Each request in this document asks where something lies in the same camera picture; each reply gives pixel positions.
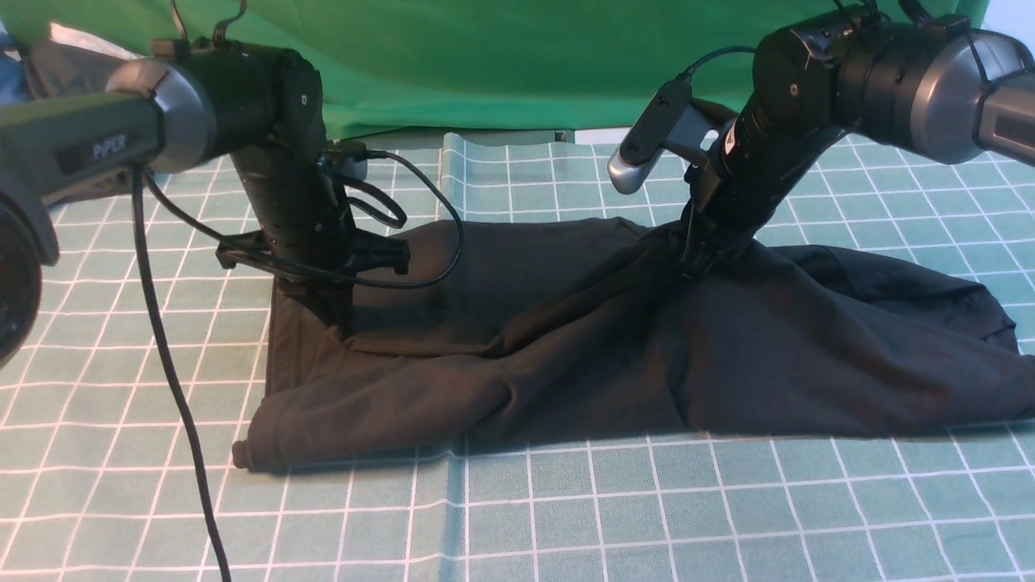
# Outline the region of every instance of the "black cable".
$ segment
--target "black cable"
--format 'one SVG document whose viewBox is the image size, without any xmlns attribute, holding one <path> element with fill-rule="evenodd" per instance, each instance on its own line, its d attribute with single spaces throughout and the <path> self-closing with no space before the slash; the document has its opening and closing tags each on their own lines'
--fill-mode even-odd
<svg viewBox="0 0 1035 582">
<path fill-rule="evenodd" d="M 187 36 L 187 27 L 183 26 L 183 19 L 180 17 L 180 9 L 176 6 L 176 0 L 171 0 L 173 4 L 173 24 L 176 25 L 176 31 L 180 33 L 180 38 L 184 40 L 189 40 Z"/>
<path fill-rule="evenodd" d="M 215 553 L 215 561 L 219 565 L 219 577 L 223 582 L 231 582 L 230 563 L 227 561 L 227 552 L 223 548 L 223 540 L 219 537 L 219 529 L 216 527 L 215 511 L 212 508 L 212 495 L 208 489 L 208 475 L 205 472 L 205 460 L 202 456 L 201 439 L 198 438 L 198 429 L 195 427 L 190 407 L 187 406 L 187 399 L 183 396 L 183 388 L 176 377 L 173 355 L 169 349 L 169 340 L 166 338 L 165 327 L 161 324 L 158 298 L 154 291 L 154 277 L 151 273 L 151 262 L 147 254 L 147 233 L 144 226 L 144 175 L 142 167 L 134 167 L 132 233 L 137 248 L 137 265 L 140 269 L 140 282 L 144 288 L 144 301 L 147 303 L 147 315 L 151 320 L 151 329 L 154 332 L 154 345 L 158 350 L 158 357 L 161 359 L 161 367 L 166 372 L 169 387 L 173 391 L 176 407 L 180 410 L 180 417 L 183 419 L 183 430 L 187 434 L 187 442 L 190 444 L 195 476 L 198 479 L 198 493 L 201 495 L 201 506 L 205 514 L 205 526 L 208 528 L 208 536 L 212 542 L 212 551 Z M 153 183 L 153 179 L 150 176 L 146 179 Z"/>
<path fill-rule="evenodd" d="M 196 229 L 198 232 L 204 234 L 205 236 L 208 236 L 209 238 L 212 238 L 225 244 L 226 246 L 229 246 L 230 249 L 233 249 L 240 253 L 244 253 L 246 256 L 253 259 L 267 262 L 276 265 L 280 268 L 292 270 L 299 274 L 307 274 L 309 277 L 321 278 L 333 283 L 347 283 L 351 285 L 359 285 L 361 287 L 373 287 L 375 289 L 413 290 L 413 289 L 424 289 L 426 287 L 431 287 L 433 285 L 438 284 L 446 277 L 448 277 L 449 273 L 452 272 L 452 270 L 456 267 L 456 264 L 460 262 L 461 255 L 463 254 L 464 251 L 464 221 L 460 217 L 460 213 L 456 212 L 456 209 L 453 208 L 453 205 L 449 203 L 449 200 L 439 191 L 439 188 L 435 185 L 435 183 L 432 182 L 432 180 L 428 179 L 427 176 L 425 176 L 424 173 L 421 172 L 419 168 L 411 164 L 408 159 L 387 151 L 371 150 L 367 152 L 367 154 L 368 154 L 367 157 L 369 158 L 390 158 L 398 162 L 403 166 L 406 166 L 406 168 L 411 172 L 413 172 L 414 175 L 416 175 L 417 178 L 419 178 L 420 181 L 422 181 L 424 185 L 426 185 L 428 190 L 432 191 L 432 194 L 434 194 L 435 197 L 438 198 L 440 202 L 442 202 L 442 205 L 445 206 L 446 210 L 452 216 L 453 222 L 456 223 L 456 251 L 453 253 L 453 257 L 452 260 L 449 262 L 449 265 L 447 265 L 446 268 L 443 269 L 442 272 L 436 275 L 434 279 L 417 283 L 392 283 L 388 281 L 373 281 L 369 279 L 360 279 L 356 277 L 342 274 L 339 272 L 310 267 L 308 265 L 303 265 L 301 263 L 296 263 L 294 261 L 287 261 L 285 259 L 280 259 L 278 257 L 274 257 L 272 255 L 267 255 L 264 253 L 257 253 L 256 251 L 248 249 L 247 246 L 238 244 L 233 239 L 230 239 L 227 236 L 216 232 L 215 230 L 211 229 L 210 227 L 206 226 L 205 224 L 201 223 L 200 221 L 191 216 L 190 214 L 184 212 L 179 206 L 173 204 L 173 201 L 169 200 L 169 198 L 166 197 L 166 195 L 161 192 L 161 188 L 158 187 L 158 184 L 155 183 L 154 179 L 151 178 L 150 176 L 145 176 L 144 181 L 145 183 L 147 183 L 147 187 L 150 188 L 151 194 L 153 194 L 154 197 L 158 200 L 158 202 L 162 206 L 165 206 L 167 210 L 172 212 L 174 216 L 183 221 L 184 223 L 189 225 L 191 228 Z"/>
<path fill-rule="evenodd" d="M 212 31 L 212 42 L 219 43 L 219 45 L 221 45 L 223 42 L 225 42 L 227 40 L 227 29 L 230 28 L 230 25 L 234 24 L 235 22 L 238 21 L 238 19 L 240 19 L 241 17 L 243 17 L 245 11 L 247 11 L 247 9 L 248 9 L 248 2 L 247 2 L 247 0 L 239 0 L 238 3 L 240 5 L 240 7 L 237 10 L 237 16 L 236 17 L 233 17 L 233 18 L 230 18 L 230 19 L 227 19 L 227 20 L 223 20 L 223 21 L 219 21 L 218 23 L 216 23 L 215 30 Z"/>
<path fill-rule="evenodd" d="M 406 211 L 404 211 L 403 207 L 400 206 L 397 202 L 392 200 L 390 196 L 385 194 L 383 190 L 379 188 L 378 186 L 369 182 L 364 182 L 363 180 L 353 178 L 352 176 L 346 176 L 345 174 L 341 174 L 338 172 L 333 172 L 331 174 L 331 179 L 335 182 L 334 190 L 337 191 L 338 196 L 341 196 L 343 199 L 347 198 L 351 206 L 355 206 L 356 208 L 359 208 L 363 212 L 366 212 L 367 214 L 369 214 L 372 219 L 381 223 L 382 225 L 385 225 L 386 227 L 390 227 L 393 229 L 401 229 L 404 226 L 406 226 L 406 220 L 407 220 Z M 392 215 L 389 216 L 388 214 L 385 214 L 381 210 L 378 210 L 372 204 L 367 203 L 365 200 L 360 200 L 358 198 L 353 198 L 353 197 L 346 197 L 345 190 L 343 186 L 348 186 L 353 190 L 358 190 L 359 192 L 371 196 L 381 204 L 384 204 L 385 208 L 387 208 Z"/>
<path fill-rule="evenodd" d="M 984 68 L 984 61 L 981 60 L 981 55 L 977 52 L 977 46 L 974 45 L 974 36 L 971 34 L 970 28 L 967 29 L 967 42 L 970 43 L 971 55 L 974 56 L 974 63 L 977 65 L 977 71 L 981 76 L 981 85 L 988 85 L 988 70 Z"/>
<path fill-rule="evenodd" d="M 924 9 L 920 0 L 898 0 L 898 7 L 913 21 L 913 24 L 923 24 L 933 20 L 930 12 Z"/>
<path fill-rule="evenodd" d="M 701 57 L 700 59 L 698 59 L 697 62 L 694 62 L 690 66 L 686 67 L 686 70 L 683 71 L 683 76 L 686 77 L 687 79 L 691 79 L 693 77 L 693 74 L 696 74 L 698 71 L 698 69 L 701 68 L 701 65 L 705 64 L 706 62 L 708 62 L 708 61 L 710 61 L 712 59 L 721 57 L 722 55 L 729 55 L 730 53 L 751 53 L 751 54 L 753 54 L 755 53 L 755 47 L 734 46 L 734 47 L 727 47 L 724 49 L 719 49 L 717 51 L 712 51 L 711 53 L 708 53 L 707 55 L 705 55 L 705 56 Z"/>
</svg>

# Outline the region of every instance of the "cutting mat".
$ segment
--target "cutting mat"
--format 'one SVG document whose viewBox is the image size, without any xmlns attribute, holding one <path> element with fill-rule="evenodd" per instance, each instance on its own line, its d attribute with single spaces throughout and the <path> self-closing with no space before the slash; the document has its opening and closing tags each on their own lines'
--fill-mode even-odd
<svg viewBox="0 0 1035 582">
<path fill-rule="evenodd" d="M 613 146 L 402 152 L 468 221 L 675 220 L 685 166 L 618 195 Z M 446 217 L 405 170 L 371 181 Z M 167 191 L 223 232 L 257 228 L 229 161 Z M 914 261 L 987 285 L 1035 348 L 1035 170 L 956 168 L 851 138 L 759 235 Z M 39 320 L 0 371 L 0 579 L 214 581 L 183 431 L 132 258 L 126 197 L 54 210 L 63 250 Z M 460 441 L 249 474 L 230 466 L 262 397 L 269 278 L 150 199 L 148 236 L 174 355 L 199 424 L 235 580 L 1035 581 L 1035 424 L 925 440 L 707 434 L 489 450 Z M 382 229 L 372 221 L 363 228 Z"/>
</svg>

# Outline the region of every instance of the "green backdrop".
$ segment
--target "green backdrop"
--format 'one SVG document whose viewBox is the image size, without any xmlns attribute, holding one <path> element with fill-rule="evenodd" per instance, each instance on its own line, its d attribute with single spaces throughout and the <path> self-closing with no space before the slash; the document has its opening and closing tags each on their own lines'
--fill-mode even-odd
<svg viewBox="0 0 1035 582">
<path fill-rule="evenodd" d="M 987 0 L 925 0 L 980 22 Z M 191 36 L 237 0 L 180 0 Z M 880 5 L 895 19 L 894 0 Z M 706 52 L 834 7 L 829 0 L 249 0 L 230 29 L 291 47 L 321 71 L 332 138 L 400 126 L 531 129 L 628 125 L 645 99 Z M 175 36 L 168 0 L 0 0 L 22 42 L 59 22 L 146 53 Z M 750 59 L 699 74 L 698 94 L 739 109 Z"/>
</svg>

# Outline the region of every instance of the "white wall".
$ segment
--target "white wall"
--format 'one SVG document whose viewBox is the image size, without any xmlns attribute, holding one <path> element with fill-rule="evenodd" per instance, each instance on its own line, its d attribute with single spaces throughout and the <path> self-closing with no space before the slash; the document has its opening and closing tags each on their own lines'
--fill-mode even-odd
<svg viewBox="0 0 1035 582">
<path fill-rule="evenodd" d="M 1035 52 L 1035 0 L 990 0 L 981 28 L 1009 34 Z"/>
</svg>

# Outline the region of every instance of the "black garment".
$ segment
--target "black garment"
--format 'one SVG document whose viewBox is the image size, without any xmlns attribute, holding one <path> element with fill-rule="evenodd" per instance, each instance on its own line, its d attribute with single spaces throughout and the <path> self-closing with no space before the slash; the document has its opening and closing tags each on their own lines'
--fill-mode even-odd
<svg viewBox="0 0 1035 582">
<path fill-rule="evenodd" d="M 274 290 L 266 398 L 234 463 L 257 470 L 438 445 L 644 432 L 883 436 L 1035 414 L 1035 366 L 981 285 L 829 246 L 746 255 L 703 283 L 674 226 L 469 224 L 421 291 L 356 288 L 335 340 Z M 400 234 L 411 274 L 449 223 Z"/>
</svg>

